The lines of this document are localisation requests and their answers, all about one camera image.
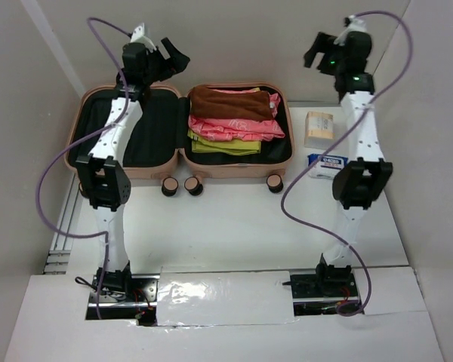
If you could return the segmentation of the brown towel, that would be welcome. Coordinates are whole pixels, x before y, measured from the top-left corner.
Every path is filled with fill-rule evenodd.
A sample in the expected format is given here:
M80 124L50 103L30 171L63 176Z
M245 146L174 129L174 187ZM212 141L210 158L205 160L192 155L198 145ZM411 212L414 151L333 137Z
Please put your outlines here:
M197 86L190 91L191 115L197 118L246 119L269 121L275 118L270 95L264 90L253 93L224 93Z

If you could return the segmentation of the pink patterned garment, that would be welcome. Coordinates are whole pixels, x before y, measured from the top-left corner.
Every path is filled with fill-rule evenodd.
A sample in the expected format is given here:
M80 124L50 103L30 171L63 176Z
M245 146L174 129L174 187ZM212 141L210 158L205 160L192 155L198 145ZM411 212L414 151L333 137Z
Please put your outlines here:
M224 93L253 93L261 91L260 88L251 88L247 90L219 90ZM234 138L241 140L260 140L267 142L274 139L282 139L285 137L285 132L282 130L276 116L278 107L281 103L281 97L277 94L270 94L270 108L275 116L269 121L252 121L246 119L216 119L216 118L197 118L194 115L189 115L189 129L197 133L202 131L230 133Z

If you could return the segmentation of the yellow-green shorts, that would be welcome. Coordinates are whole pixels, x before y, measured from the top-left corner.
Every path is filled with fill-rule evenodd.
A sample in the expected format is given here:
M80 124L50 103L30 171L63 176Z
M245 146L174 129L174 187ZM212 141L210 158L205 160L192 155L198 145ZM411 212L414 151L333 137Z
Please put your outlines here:
M230 133L211 131L197 133L189 129L187 135L191 139L193 153L222 153L243 156L256 155L261 151L260 140L241 140L234 138Z

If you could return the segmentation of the blue white wet wipes pack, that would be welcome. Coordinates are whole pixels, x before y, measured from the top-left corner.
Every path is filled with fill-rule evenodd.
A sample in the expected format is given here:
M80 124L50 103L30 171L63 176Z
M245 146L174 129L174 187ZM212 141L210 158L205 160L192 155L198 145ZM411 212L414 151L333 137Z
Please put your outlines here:
M310 166L317 159L319 161L307 173L311 178L334 179L335 176L347 165L349 159L339 155L326 155L311 153L307 156L307 165Z

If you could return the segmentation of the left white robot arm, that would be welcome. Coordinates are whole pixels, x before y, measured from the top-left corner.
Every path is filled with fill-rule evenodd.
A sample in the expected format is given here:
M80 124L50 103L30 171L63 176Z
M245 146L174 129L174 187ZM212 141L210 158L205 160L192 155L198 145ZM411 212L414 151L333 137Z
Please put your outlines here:
M161 43L166 57L145 35L131 36L123 47L108 118L97 142L76 161L79 181L97 221L102 257L97 278L108 282L108 294L118 301L134 292L124 242L124 209L131 195L131 181L123 168L125 151L143 116L151 85L183 72L190 62L169 38Z

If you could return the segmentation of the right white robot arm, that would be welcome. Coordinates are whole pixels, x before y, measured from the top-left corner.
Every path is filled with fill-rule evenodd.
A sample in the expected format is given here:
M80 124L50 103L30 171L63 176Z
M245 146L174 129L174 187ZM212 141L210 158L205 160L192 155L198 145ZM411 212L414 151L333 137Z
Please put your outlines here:
M383 191L393 173L393 165L385 161L379 146L374 116L374 80L365 71L371 53L371 36L350 30L340 37L324 32L317 34L304 54L304 65L312 66L317 54L322 59L317 69L334 76L341 108L350 135L348 162L334 177L332 194L337 201L334 245L321 256L314 286L318 293L330 296L341 285L336 273L350 271L359 224L367 210Z

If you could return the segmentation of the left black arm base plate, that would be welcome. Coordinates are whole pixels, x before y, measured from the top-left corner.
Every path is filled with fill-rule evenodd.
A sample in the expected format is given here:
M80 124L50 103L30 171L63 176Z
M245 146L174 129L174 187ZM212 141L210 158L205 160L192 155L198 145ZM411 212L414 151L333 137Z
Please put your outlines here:
M100 320L97 316L97 309L99 309L103 321L133 320L142 327L157 325L159 275L133 275L131 291L128 293L104 288L99 296L95 289L96 278L90 282L77 276L74 281L90 291L85 320Z

